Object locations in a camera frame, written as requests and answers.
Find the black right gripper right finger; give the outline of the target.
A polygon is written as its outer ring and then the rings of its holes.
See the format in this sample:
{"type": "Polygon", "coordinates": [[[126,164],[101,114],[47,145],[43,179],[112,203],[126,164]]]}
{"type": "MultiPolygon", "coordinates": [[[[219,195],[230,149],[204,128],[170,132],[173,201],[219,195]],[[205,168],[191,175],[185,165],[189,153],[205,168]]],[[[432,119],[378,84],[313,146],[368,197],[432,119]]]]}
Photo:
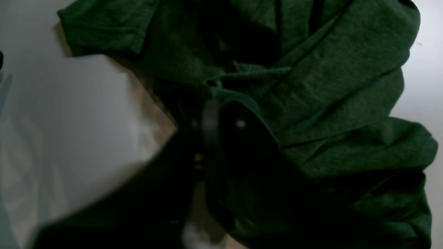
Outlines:
{"type": "Polygon", "coordinates": [[[287,167],[264,123],[239,101],[207,101],[202,111],[206,204],[237,236],[288,233],[287,167]]]}

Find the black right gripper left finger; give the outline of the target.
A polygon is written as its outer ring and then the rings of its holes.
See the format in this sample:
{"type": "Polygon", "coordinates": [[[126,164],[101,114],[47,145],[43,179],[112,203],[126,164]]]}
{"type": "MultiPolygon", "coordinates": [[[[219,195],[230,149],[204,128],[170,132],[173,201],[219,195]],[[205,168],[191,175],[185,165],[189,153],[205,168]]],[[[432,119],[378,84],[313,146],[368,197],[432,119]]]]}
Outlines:
{"type": "Polygon", "coordinates": [[[206,174],[208,103],[122,186],[39,230],[33,249],[182,249],[195,186],[206,174]]]}

